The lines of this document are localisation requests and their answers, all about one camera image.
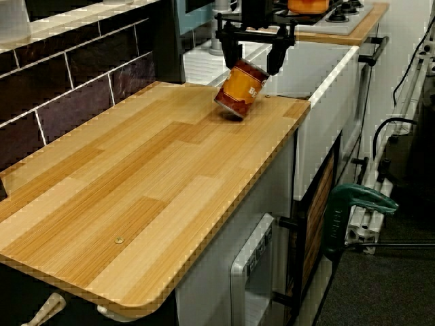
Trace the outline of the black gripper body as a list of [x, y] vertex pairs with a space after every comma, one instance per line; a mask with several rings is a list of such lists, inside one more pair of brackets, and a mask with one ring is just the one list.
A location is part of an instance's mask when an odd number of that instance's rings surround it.
[[296, 21], [276, 15], [273, 1], [242, 1], [240, 14], [217, 14], [221, 41], [294, 45]]

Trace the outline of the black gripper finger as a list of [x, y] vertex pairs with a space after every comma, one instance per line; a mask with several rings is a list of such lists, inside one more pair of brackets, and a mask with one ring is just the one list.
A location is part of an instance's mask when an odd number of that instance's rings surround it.
[[273, 43], [270, 52], [267, 55], [267, 73], [269, 75], [278, 74], [285, 60], [289, 43]]
[[239, 40], [234, 37], [223, 37], [221, 44], [226, 66], [233, 68], [241, 58], [242, 45], [239, 43]]

